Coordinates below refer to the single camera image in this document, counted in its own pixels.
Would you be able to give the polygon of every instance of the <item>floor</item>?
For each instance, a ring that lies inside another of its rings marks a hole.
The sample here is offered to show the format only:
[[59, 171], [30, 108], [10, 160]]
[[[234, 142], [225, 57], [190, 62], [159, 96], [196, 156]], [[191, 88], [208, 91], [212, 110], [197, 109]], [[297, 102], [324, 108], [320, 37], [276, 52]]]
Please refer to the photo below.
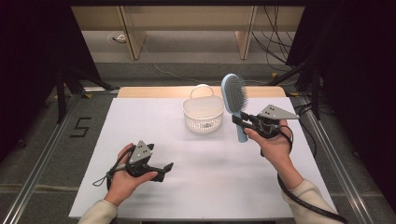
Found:
[[[112, 39], [117, 39], [122, 32], [83, 34], [102, 79], [114, 86], [219, 85], [222, 77], [229, 73], [243, 76], [248, 85], [264, 85], [273, 76], [290, 69], [269, 56], [254, 39], [250, 43], [248, 58], [241, 60], [233, 32], [149, 32], [145, 47], [135, 61], [130, 59], [125, 44]], [[270, 36], [271, 33], [256, 33], [262, 45], [267, 47], [269, 42], [264, 35]], [[281, 34], [285, 46], [291, 44], [289, 35]], [[281, 59], [285, 59], [285, 52], [282, 53], [285, 48], [270, 44], [270, 50]], [[292, 84], [296, 78], [292, 77], [280, 86], [285, 92], [294, 92]], [[86, 87], [95, 87], [89, 81], [82, 83]], [[306, 97], [309, 92], [299, 93], [299, 96], [290, 97], [294, 106], [309, 102], [309, 97]], [[7, 218], [8, 211], [18, 210], [12, 223], [77, 223], [68, 217], [68, 212], [89, 164], [106, 112], [117, 93], [95, 91], [83, 96], [67, 96], [69, 113], [66, 122], [56, 124], [57, 101], [54, 92], [25, 136], [26, 147], [16, 148], [0, 164], [1, 220]], [[315, 128], [318, 124], [308, 111], [301, 117], [301, 123], [306, 127], [305, 137], [339, 213], [349, 223], [396, 223], [395, 214], [359, 157], [354, 154], [353, 146], [331, 107], [326, 104], [326, 99], [321, 97], [320, 102], [319, 125], [329, 136], [332, 149], [339, 156], [352, 188], [362, 199], [367, 215], [359, 214], [356, 209], [361, 207], [350, 203], [346, 187], [329, 158], [326, 149], [329, 144], [320, 138]], [[75, 129], [78, 122], [80, 126], [89, 127], [84, 137], [72, 137], [84, 133]], [[19, 200], [23, 192], [26, 200]], [[285, 219], [276, 223], [295, 222]]]

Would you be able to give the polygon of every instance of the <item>gray carpet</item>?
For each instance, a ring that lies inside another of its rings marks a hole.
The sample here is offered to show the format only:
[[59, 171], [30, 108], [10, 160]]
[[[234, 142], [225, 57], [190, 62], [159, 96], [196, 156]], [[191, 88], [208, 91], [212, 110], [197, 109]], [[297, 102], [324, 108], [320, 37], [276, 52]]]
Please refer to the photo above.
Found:
[[[236, 73], [245, 79], [270, 81], [268, 65], [262, 64], [198, 64], [198, 63], [161, 63], [157, 64], [163, 71], [178, 74], [181, 77], [200, 79], [203, 82], [221, 81], [224, 75]], [[170, 77], [169, 74], [159, 72], [152, 63], [99, 63], [98, 70], [104, 81], [113, 86], [173, 86], [196, 85], [191, 80], [181, 80]], [[83, 81], [86, 86], [94, 86]], [[285, 86], [285, 90], [292, 91], [292, 85]], [[106, 113], [116, 94], [95, 94], [92, 98], [81, 98], [73, 110], [66, 124], [64, 133], [58, 146], [55, 148], [47, 167], [41, 176], [37, 189], [27, 204], [20, 223], [77, 223], [68, 218], [68, 212], [76, 197], [78, 186], [85, 174], [91, 154], [101, 132]], [[300, 105], [298, 97], [290, 98], [293, 105]], [[30, 132], [26, 136], [27, 147], [17, 148], [0, 164], [0, 216], [7, 213], [12, 199], [19, 192], [30, 170], [35, 165], [42, 149], [45, 147], [57, 120], [57, 103], [53, 96], [48, 99], [49, 108], [43, 108]], [[375, 220], [375, 223], [396, 223], [396, 217], [389, 208], [386, 200], [368, 175], [359, 158], [352, 152], [353, 146], [349, 143], [341, 124], [336, 116], [328, 115], [328, 108], [321, 108], [321, 122], [332, 143], [341, 156], [342, 161], [351, 175], [364, 201]], [[75, 130], [80, 118], [84, 119], [80, 125], [89, 127], [85, 137], [73, 138], [71, 135], [82, 134], [82, 130]], [[302, 116], [302, 123], [313, 135], [313, 129], [306, 116]], [[305, 132], [311, 148], [314, 141]], [[325, 155], [318, 139], [316, 161], [322, 173], [326, 186], [340, 214], [349, 220], [349, 223], [358, 223], [358, 220], [349, 205], [347, 197], [341, 188], [338, 179]], [[277, 223], [289, 224], [293, 220], [279, 220]]]

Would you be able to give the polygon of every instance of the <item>sleeve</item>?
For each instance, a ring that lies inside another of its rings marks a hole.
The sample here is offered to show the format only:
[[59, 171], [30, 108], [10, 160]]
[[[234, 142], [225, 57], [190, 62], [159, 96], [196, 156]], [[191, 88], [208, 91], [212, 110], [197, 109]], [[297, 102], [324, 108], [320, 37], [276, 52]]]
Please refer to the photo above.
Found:
[[[337, 214], [329, 204], [323, 199], [321, 196], [320, 190], [316, 185], [314, 185], [311, 181], [305, 179], [297, 188], [291, 189], [291, 193], [295, 196], [299, 197], [301, 200], [313, 204], [316, 207], [327, 210], [329, 212], [333, 212]], [[289, 204], [291, 212], [293, 213], [294, 220], [296, 223], [321, 223], [321, 224], [335, 224], [341, 223], [335, 221], [331, 218], [324, 217], [320, 214], [312, 212], [296, 202], [294, 202], [291, 198], [289, 198], [284, 192], [282, 192], [282, 197], [286, 203]]]
[[101, 200], [95, 203], [79, 220], [78, 224], [108, 224], [117, 216], [118, 208], [116, 205]]

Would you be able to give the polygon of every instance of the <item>basket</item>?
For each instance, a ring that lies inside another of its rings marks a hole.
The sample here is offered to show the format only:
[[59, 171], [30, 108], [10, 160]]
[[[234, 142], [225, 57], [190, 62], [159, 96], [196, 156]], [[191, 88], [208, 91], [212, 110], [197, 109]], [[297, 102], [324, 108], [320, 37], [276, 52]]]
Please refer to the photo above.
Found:
[[210, 88], [206, 84], [196, 86], [190, 94], [190, 99], [183, 102], [184, 121], [194, 133], [213, 133], [222, 121], [224, 102], [221, 97], [214, 94], [203, 97], [192, 97], [192, 94], [201, 88]]

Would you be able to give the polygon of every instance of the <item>desk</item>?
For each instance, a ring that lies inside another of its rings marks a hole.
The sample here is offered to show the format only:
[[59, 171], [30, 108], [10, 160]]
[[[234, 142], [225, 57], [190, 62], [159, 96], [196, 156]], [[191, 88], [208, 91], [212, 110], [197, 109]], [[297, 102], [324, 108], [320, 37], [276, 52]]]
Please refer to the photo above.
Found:
[[[223, 114], [223, 123], [214, 133], [200, 135], [188, 130], [182, 102], [192, 89], [120, 90], [120, 98], [113, 100], [108, 111], [70, 217], [80, 218], [104, 197], [106, 186], [97, 188], [92, 182], [105, 174], [123, 146], [140, 139], [155, 144], [150, 165], [163, 167], [169, 162], [175, 165], [162, 183], [148, 182], [139, 187], [120, 207], [119, 218], [236, 221], [292, 217], [281, 198], [275, 169], [260, 156], [255, 142], [238, 142], [230, 114]], [[142, 92], [149, 98], [142, 98]], [[279, 87], [247, 87], [247, 95], [251, 96], [245, 110], [248, 113], [257, 114], [268, 104], [293, 111], [290, 99], [284, 97]], [[289, 120], [289, 126], [295, 138], [291, 152], [295, 166], [304, 177], [318, 185], [333, 207], [298, 120]]]

